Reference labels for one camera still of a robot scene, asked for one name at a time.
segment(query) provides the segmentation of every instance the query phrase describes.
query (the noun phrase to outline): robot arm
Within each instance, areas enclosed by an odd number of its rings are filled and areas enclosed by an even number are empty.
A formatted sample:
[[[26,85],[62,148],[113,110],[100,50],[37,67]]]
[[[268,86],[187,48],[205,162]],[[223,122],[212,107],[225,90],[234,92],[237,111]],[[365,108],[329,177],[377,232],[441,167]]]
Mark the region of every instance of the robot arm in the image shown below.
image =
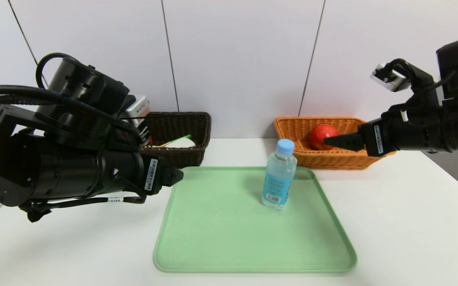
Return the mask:
[[[140,154],[147,127],[119,119],[138,103],[123,83],[71,56],[51,54],[38,64],[38,86],[43,65],[55,57],[63,60],[48,89],[0,85],[0,203],[20,207],[34,222],[54,208],[144,203],[183,178],[161,158]],[[40,107],[31,112],[13,104]],[[17,125],[27,128],[12,135]],[[138,197],[94,197],[117,191]],[[51,203],[59,199],[72,200]]]
[[[393,105],[376,120],[358,127],[358,132],[325,139],[327,145],[380,157],[398,150],[458,152],[458,41],[437,51],[441,81],[396,59],[380,65],[371,78],[396,92],[411,86],[413,96]],[[438,103],[437,87],[444,100]]]

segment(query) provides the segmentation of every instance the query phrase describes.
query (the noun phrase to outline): water bottle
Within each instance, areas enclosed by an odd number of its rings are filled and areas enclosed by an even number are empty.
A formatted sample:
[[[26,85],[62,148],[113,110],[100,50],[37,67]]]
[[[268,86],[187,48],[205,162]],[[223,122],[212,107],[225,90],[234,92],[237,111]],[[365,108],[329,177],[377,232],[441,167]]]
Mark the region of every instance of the water bottle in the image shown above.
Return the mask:
[[[293,151],[294,142],[281,139],[277,143],[277,151],[268,158],[262,204],[274,210],[283,209],[289,196],[289,187],[298,163]]]

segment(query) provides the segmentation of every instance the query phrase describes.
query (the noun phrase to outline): red ball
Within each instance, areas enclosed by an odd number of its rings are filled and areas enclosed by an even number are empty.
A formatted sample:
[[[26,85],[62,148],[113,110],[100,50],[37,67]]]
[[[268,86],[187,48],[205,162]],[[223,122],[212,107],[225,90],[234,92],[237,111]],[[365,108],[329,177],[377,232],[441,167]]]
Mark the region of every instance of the red ball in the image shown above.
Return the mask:
[[[324,138],[337,135],[337,129],[335,129],[335,127],[333,127],[332,125],[320,124],[314,127],[314,129],[312,129],[311,138],[309,142],[314,150],[329,150],[332,149],[333,146],[325,145]]]

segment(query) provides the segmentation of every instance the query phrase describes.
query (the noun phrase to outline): wicker basket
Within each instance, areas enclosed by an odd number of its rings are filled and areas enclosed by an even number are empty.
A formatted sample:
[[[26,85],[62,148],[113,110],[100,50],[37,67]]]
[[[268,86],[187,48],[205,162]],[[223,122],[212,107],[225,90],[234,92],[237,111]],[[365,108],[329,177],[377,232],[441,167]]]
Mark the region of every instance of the wicker basket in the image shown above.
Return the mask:
[[[199,166],[210,141],[211,116],[206,112],[150,112],[146,123],[153,145],[162,145],[185,135],[196,143],[191,148],[144,148],[142,154],[160,156],[176,168]]]
[[[358,152],[340,148],[332,150],[312,150],[309,135],[320,124],[333,125],[339,134],[358,131],[358,126],[365,121],[352,117],[279,117],[275,119],[275,128],[279,138],[291,139],[295,143],[294,156],[298,166],[312,169],[362,170],[378,161],[379,157],[369,157],[365,150]]]

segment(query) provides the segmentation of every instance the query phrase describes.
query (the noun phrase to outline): white table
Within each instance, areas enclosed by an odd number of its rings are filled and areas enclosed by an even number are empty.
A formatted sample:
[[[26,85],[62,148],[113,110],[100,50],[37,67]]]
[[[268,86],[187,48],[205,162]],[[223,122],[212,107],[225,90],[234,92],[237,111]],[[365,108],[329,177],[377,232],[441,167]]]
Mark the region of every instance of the white table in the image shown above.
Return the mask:
[[[266,163],[273,139],[212,139],[205,166]],[[0,209],[0,286],[458,285],[458,182],[420,152],[314,171],[358,253],[345,274],[171,274],[153,264],[169,188],[144,205]]]

